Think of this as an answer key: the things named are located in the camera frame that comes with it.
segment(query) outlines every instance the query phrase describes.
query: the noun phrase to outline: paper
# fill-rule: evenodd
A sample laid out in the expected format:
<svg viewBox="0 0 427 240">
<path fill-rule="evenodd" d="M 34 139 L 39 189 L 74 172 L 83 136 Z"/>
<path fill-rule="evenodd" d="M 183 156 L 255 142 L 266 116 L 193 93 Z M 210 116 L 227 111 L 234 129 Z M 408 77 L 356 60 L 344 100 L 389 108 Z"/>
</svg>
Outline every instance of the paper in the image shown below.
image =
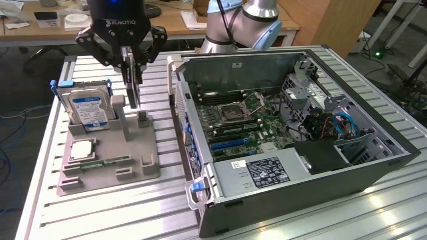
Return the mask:
<svg viewBox="0 0 427 240">
<path fill-rule="evenodd" d="M 29 24 L 27 22 L 25 22 L 25 23 L 18 23 L 18 24 L 7 24 L 7 25 L 6 25 L 6 27 L 7 27 L 9 29 L 21 29 L 21 28 L 29 27 L 29 26 L 30 26 L 30 24 Z"/>
<path fill-rule="evenodd" d="M 7 1 L 7 0 L 0 0 L 0 3 L 6 3 L 6 4 L 14 4 L 19 10 L 23 10 L 25 7 L 25 3 L 19 2 L 19 1 Z M 2 11 L 0 9 L 0 16 L 6 16 L 7 14 Z"/>
<path fill-rule="evenodd" d="M 205 30 L 209 27 L 207 23 L 199 23 L 195 14 L 193 12 L 182 11 L 182 19 L 185 20 L 186 26 L 190 30 Z"/>
</svg>

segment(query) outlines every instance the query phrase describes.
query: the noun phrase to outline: aluminum table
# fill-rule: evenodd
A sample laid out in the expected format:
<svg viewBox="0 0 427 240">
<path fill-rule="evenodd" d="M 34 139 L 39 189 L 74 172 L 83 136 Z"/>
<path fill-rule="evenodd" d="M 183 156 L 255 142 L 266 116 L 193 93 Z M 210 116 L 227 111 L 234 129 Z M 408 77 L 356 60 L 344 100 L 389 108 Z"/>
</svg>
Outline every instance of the aluminum table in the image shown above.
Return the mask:
<svg viewBox="0 0 427 240">
<path fill-rule="evenodd" d="M 321 46 L 310 48 L 421 149 L 422 155 L 402 170 L 385 176 L 365 192 L 207 239 L 426 238 L 427 130 L 333 50 Z M 186 176 L 167 94 L 167 56 L 187 53 L 194 54 L 190 51 L 162 53 L 143 74 L 141 101 L 142 109 L 155 119 L 162 168 L 158 179 L 65 197 L 57 195 L 70 118 L 55 99 L 17 239 L 199 239 L 197 215 L 189 208 L 185 193 Z M 91 56 L 78 57 L 77 61 L 67 60 L 62 81 L 110 78 L 114 93 L 126 94 L 122 76 L 111 67 L 105 67 Z M 338 94 L 341 90 L 336 83 L 322 72 L 320 75 L 329 92 Z M 126 107 L 126 113 L 135 113 L 130 106 Z"/>
</svg>

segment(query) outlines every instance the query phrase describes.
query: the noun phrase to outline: blue pcie slot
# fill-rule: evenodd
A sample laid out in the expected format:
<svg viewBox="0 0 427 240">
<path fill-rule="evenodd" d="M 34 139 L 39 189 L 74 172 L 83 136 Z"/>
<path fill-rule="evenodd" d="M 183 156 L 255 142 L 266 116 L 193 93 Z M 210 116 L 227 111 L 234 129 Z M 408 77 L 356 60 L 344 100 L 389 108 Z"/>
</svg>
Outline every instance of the blue pcie slot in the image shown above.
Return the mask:
<svg viewBox="0 0 427 240">
<path fill-rule="evenodd" d="M 239 146 L 247 145 L 249 142 L 250 142 L 250 138 L 246 138 L 246 139 L 239 140 L 239 141 L 231 141 L 231 142 L 227 142 L 227 143 L 214 144 L 211 149 L 213 150 L 219 150 L 219 149 L 227 149 L 227 148 L 233 148 L 233 147 L 239 147 Z"/>
</svg>

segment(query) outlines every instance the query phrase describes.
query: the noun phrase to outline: wooden desk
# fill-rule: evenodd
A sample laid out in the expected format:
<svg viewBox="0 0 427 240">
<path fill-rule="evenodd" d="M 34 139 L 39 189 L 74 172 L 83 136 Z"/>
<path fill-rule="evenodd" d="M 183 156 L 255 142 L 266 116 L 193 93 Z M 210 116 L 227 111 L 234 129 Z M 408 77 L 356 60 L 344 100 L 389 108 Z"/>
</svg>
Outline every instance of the wooden desk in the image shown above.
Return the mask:
<svg viewBox="0 0 427 240">
<path fill-rule="evenodd" d="M 162 3 L 157 5 L 162 9 L 162 16 L 151 19 L 154 26 L 165 27 L 170 40 L 205 39 L 206 30 L 189 30 L 182 18 L 183 10 L 193 10 L 193 5 L 183 2 Z M 30 47 L 30 46 L 58 46 L 77 44 L 75 38 L 78 31 L 65 30 L 65 17 L 62 17 L 62 27 L 41 28 L 35 17 L 35 12 L 55 12 L 66 7 L 43 7 L 39 2 L 26 2 L 23 12 L 31 17 L 31 26 L 19 29 L 7 29 L 5 24 L 13 23 L 10 19 L 3 20 L 2 28 L 5 35 L 0 34 L 0 47 Z M 283 46 L 291 46 L 297 31 L 301 26 L 291 20 L 287 12 L 279 7 L 279 19 L 283 21 L 281 36 L 287 36 Z"/>
</svg>

